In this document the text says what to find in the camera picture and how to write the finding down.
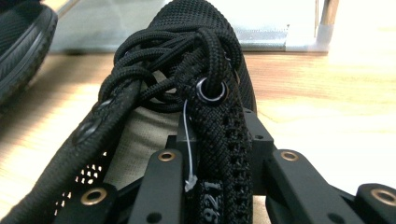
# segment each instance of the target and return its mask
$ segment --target metal eyelet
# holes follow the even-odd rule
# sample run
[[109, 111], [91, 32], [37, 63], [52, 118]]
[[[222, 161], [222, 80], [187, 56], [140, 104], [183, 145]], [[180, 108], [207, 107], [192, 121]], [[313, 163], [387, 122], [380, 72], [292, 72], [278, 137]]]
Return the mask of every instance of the metal eyelet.
[[101, 119], [90, 120], [83, 123], [73, 134], [72, 144], [76, 146], [85, 141], [85, 139], [87, 139], [89, 136], [91, 136], [91, 134], [96, 131], [101, 123]]
[[96, 104], [92, 107], [92, 111], [95, 110], [101, 110], [103, 108], [105, 108], [107, 105], [110, 105], [113, 102], [114, 98], [109, 98], [105, 101], [103, 101], [101, 104], [99, 104], [99, 102], [96, 102]]
[[221, 82], [221, 94], [219, 96], [215, 98], [209, 98], [205, 96], [202, 90], [205, 81], [206, 81], [206, 77], [201, 78], [201, 80], [199, 80], [196, 86], [197, 95], [201, 101], [203, 101], [208, 105], [218, 105], [221, 102], [223, 102], [225, 99], [227, 99], [229, 90], [228, 90], [228, 86], [224, 82]]

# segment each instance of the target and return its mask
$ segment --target wooden table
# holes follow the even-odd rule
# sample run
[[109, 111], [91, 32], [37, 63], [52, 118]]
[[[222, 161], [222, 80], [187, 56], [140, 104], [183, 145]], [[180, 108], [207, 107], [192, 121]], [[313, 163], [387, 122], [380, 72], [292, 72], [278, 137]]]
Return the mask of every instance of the wooden table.
[[[396, 188], [395, 7], [340, 2], [329, 54], [246, 53], [258, 116], [277, 147], [302, 152], [350, 193], [369, 182]], [[49, 55], [0, 118], [0, 217], [91, 110], [112, 57]]]

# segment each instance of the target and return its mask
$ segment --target white wire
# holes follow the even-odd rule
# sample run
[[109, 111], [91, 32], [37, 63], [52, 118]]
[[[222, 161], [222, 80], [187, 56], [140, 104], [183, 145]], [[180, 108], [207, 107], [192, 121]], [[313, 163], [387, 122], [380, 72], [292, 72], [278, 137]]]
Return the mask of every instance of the white wire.
[[196, 175], [192, 173], [192, 153], [191, 153], [191, 144], [190, 144], [190, 137], [189, 137], [189, 130], [187, 129], [187, 100], [184, 102], [183, 106], [183, 120], [184, 120], [184, 130], [186, 130], [186, 141], [187, 141], [187, 148], [189, 149], [189, 163], [190, 163], [190, 172], [189, 172], [189, 179], [186, 180], [186, 186], [184, 190], [188, 192], [189, 190], [193, 189], [198, 178]]

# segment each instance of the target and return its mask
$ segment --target black sole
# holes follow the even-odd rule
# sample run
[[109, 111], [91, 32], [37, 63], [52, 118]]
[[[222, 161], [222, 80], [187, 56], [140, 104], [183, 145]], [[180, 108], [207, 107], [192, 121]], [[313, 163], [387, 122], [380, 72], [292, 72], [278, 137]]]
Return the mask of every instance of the black sole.
[[7, 74], [0, 81], [0, 107], [24, 90], [49, 51], [58, 16], [49, 7], [42, 7], [29, 29], [0, 56], [0, 73]]

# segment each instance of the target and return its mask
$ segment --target black sneaker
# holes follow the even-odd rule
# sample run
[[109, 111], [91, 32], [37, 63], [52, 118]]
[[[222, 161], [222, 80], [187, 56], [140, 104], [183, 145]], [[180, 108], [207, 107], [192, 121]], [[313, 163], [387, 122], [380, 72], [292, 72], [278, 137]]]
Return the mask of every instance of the black sneaker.
[[[224, 17], [204, 0], [173, 1], [120, 46], [114, 64], [92, 112], [2, 223], [51, 223], [70, 197], [103, 181], [133, 110], [175, 113], [184, 105], [200, 143], [198, 180], [186, 201], [193, 207], [188, 223], [251, 223], [251, 141], [243, 107], [254, 111], [256, 103], [240, 45]], [[90, 182], [88, 172], [95, 173]], [[205, 211], [204, 183], [220, 186], [215, 217]]]
[[23, 90], [46, 56], [57, 15], [38, 1], [6, 1], [0, 14], [0, 108]]

